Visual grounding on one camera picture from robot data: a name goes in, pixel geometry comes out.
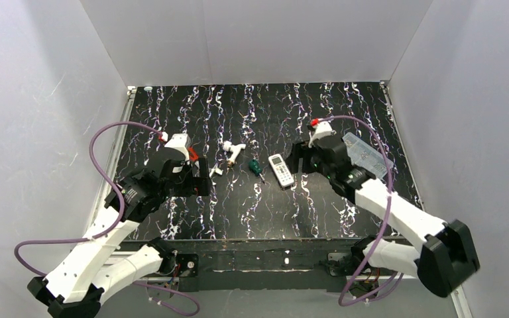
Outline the white remote control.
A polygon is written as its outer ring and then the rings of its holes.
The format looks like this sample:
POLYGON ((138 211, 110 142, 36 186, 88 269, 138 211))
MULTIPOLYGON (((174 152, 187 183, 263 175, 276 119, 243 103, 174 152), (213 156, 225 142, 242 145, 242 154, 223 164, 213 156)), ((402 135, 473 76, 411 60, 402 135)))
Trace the white remote control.
POLYGON ((280 187, 287 188, 294 184, 294 178, 280 154, 269 156, 268 161, 280 187))

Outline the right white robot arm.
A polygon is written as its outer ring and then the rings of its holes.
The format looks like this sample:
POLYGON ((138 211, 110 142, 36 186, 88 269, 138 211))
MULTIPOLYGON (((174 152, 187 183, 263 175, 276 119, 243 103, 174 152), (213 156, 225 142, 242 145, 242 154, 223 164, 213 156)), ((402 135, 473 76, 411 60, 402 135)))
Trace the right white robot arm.
POLYGON ((380 234, 367 236, 337 261, 337 273, 355 270, 360 263, 365 268, 386 268, 418 278, 434 295, 447 297, 480 270, 466 224, 434 217, 396 192, 389 193, 379 175, 351 157, 342 138, 325 136, 297 142, 286 164, 293 174, 321 174, 336 194, 377 217, 386 217, 388 225, 408 241, 399 244, 384 240, 380 234))

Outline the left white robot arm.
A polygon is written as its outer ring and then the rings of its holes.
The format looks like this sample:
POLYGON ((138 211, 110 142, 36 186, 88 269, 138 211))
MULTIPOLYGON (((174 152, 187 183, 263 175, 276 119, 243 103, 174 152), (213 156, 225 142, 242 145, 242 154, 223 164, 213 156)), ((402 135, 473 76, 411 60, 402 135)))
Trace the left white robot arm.
POLYGON ((167 277, 197 274, 198 257, 180 254, 161 237, 108 266, 122 241, 151 213, 174 197, 208 196, 207 160, 181 146, 162 151, 118 182, 93 225, 55 269, 33 277, 27 289, 52 317, 95 317, 117 292, 150 274, 167 277))

